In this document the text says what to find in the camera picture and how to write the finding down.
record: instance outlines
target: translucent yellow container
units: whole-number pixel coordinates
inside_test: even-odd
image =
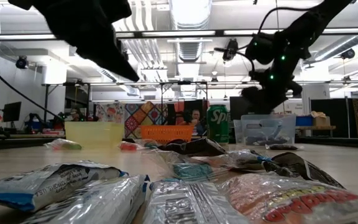
[[[124,136],[124,125],[112,122],[65,122],[66,139],[84,146],[114,148]]]

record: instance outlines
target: cardboard box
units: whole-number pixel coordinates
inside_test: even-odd
[[[322,117],[317,117],[317,118],[313,118],[313,126],[330,126],[331,125],[331,121],[329,119],[329,116],[322,118]]]

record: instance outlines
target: green soda can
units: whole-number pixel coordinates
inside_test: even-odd
[[[208,138],[220,144],[229,143],[229,115],[226,106],[212,105],[207,111]]]

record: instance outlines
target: orange basket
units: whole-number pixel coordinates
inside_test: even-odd
[[[166,144],[175,139],[191,141],[194,126],[191,125],[141,125],[142,139],[153,139]]]

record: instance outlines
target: blue box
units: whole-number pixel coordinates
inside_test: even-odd
[[[313,117],[312,116],[297,116],[296,117],[297,126],[313,126]]]

